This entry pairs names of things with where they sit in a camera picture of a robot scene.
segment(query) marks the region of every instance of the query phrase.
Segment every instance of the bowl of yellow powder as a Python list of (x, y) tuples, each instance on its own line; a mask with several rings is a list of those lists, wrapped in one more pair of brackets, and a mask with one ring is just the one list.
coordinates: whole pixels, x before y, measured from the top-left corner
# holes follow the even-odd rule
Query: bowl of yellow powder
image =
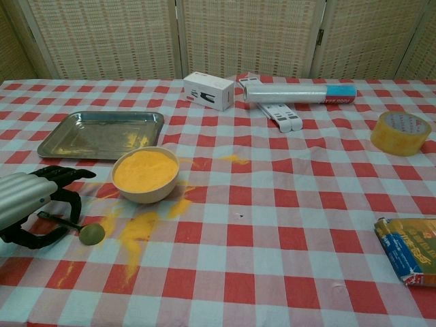
[(174, 189), (179, 167), (176, 155), (165, 148), (139, 148), (114, 164), (112, 182), (127, 199), (154, 203)]

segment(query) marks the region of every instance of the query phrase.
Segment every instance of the plastic wrap roll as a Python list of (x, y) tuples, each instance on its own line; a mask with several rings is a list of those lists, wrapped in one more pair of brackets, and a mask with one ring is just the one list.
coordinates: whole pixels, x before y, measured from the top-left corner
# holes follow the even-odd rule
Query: plastic wrap roll
[(260, 104), (349, 104), (356, 98), (353, 85), (253, 84), (244, 88), (244, 100)]

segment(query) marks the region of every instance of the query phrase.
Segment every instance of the woven screen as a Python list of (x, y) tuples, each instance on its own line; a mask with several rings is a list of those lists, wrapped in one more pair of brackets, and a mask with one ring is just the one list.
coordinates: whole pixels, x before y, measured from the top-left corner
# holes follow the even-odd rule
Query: woven screen
[(0, 84), (4, 80), (35, 77), (35, 72), (0, 5)]
[(181, 75), (178, 46), (174, 48), (178, 44), (174, 0), (29, 0), (29, 4), (61, 78)]
[(395, 77), (436, 79), (436, 1), (430, 1)]
[(178, 0), (177, 7), (186, 72), (308, 76), (324, 0)]
[(427, 0), (329, 0), (311, 77), (394, 78)]

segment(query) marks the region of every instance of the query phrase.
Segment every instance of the metal spoon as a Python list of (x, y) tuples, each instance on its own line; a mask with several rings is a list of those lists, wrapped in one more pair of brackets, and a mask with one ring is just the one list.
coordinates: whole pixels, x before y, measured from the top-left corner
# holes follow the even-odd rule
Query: metal spoon
[(105, 236), (103, 227), (98, 223), (90, 223), (89, 225), (79, 226), (71, 221), (56, 217), (50, 213), (46, 213), (45, 211), (40, 211), (37, 216), (39, 218), (54, 220), (61, 225), (65, 225), (70, 228), (76, 228), (79, 231), (80, 242), (85, 245), (96, 245), (100, 243)]

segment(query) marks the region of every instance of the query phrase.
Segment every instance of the white bowl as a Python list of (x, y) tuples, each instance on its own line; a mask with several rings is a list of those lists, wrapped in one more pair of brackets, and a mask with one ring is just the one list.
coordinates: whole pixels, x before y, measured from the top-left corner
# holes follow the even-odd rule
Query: white bowl
[[(169, 181), (165, 185), (162, 185), (161, 187), (154, 189), (152, 191), (130, 192), (130, 191), (126, 191), (125, 189), (122, 189), (121, 187), (119, 187), (115, 183), (115, 178), (114, 178), (115, 171), (118, 168), (118, 166), (120, 165), (120, 163), (125, 158), (130, 157), (131, 155), (133, 155), (134, 153), (136, 153), (138, 151), (155, 151), (155, 152), (163, 153), (164, 155), (166, 155), (170, 159), (173, 159), (177, 163), (177, 173), (174, 175), (174, 177), (171, 179), (171, 181)], [(133, 202), (137, 202), (137, 203), (154, 203), (154, 202), (160, 201), (163, 198), (165, 198), (176, 187), (177, 176), (178, 176), (179, 170), (180, 170), (180, 163), (178, 162), (177, 156), (173, 152), (171, 152), (170, 150), (167, 150), (165, 148), (161, 148), (159, 146), (147, 146), (144, 148), (138, 148), (136, 150), (133, 150), (133, 151), (125, 154), (124, 156), (122, 156), (120, 159), (118, 159), (115, 162), (114, 166), (112, 167), (112, 172), (110, 175), (112, 177), (112, 183), (120, 191), (120, 193), (123, 194), (123, 196), (125, 196), (127, 199), (129, 199)]]

